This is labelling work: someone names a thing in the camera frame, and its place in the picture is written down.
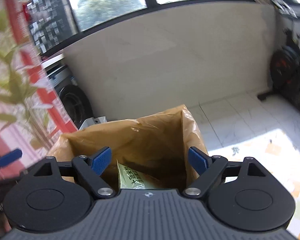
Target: green snack package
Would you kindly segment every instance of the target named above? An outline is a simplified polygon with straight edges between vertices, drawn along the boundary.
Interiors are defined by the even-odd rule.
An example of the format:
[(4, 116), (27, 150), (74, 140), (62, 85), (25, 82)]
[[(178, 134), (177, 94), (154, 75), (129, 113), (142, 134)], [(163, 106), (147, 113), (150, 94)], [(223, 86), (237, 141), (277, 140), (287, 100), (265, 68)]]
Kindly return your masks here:
[(161, 188), (160, 181), (150, 175), (126, 167), (117, 160), (119, 171), (119, 188), (128, 189), (157, 189)]

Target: white plastic object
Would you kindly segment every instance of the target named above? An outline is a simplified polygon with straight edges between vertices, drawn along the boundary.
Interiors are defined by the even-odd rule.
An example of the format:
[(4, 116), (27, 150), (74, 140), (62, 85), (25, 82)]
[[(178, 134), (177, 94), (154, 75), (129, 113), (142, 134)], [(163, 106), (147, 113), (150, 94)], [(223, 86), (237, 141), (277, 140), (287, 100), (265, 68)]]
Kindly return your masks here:
[(79, 130), (87, 128), (87, 127), (89, 127), (91, 125), (95, 125), (95, 124), (98, 124), (98, 123), (104, 123), (104, 122), (108, 122), (105, 116), (98, 117), (98, 118), (90, 117), (90, 118), (84, 120), (84, 122), (81, 125), (81, 127), (80, 127)]

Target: washing machine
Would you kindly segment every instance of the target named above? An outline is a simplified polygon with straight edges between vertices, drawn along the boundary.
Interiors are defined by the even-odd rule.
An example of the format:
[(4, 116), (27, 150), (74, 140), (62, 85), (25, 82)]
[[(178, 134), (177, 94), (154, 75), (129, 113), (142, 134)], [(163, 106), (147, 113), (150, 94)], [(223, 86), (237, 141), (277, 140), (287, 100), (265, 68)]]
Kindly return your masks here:
[(63, 54), (43, 62), (42, 66), (68, 115), (79, 129), (86, 119), (93, 117), (93, 112), (86, 94), (77, 85), (70, 68), (64, 63)]

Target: gray ribbed surface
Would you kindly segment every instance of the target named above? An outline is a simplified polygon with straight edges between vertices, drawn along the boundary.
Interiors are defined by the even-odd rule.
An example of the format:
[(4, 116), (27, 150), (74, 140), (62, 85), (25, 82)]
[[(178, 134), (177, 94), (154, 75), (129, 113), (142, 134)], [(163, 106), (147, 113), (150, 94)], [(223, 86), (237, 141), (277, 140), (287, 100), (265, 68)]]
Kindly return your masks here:
[(3, 240), (292, 240), (284, 229), (247, 234), (219, 224), (198, 200), (176, 190), (128, 190), (96, 202), (88, 216), (75, 226), (49, 234), (13, 229)]

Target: blue gripper pad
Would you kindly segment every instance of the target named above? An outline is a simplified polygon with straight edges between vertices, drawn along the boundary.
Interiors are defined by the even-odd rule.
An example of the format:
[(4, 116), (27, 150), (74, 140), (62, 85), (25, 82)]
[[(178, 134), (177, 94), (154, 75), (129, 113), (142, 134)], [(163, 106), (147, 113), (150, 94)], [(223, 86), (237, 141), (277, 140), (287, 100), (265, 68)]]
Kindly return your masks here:
[(8, 166), (10, 163), (13, 163), (17, 159), (22, 157), (22, 151), (20, 149), (15, 149), (6, 155), (0, 157), (0, 168)]
[(100, 176), (110, 164), (111, 157), (111, 149), (109, 147), (103, 147), (94, 155), (90, 156), (91, 169)]
[(207, 156), (207, 158), (204, 157), (204, 153), (201, 152), (199, 149), (196, 147), (190, 147), (188, 151), (188, 161), (192, 168), (201, 175), (208, 169), (209, 167), (209, 162), (207, 158), (210, 158)]

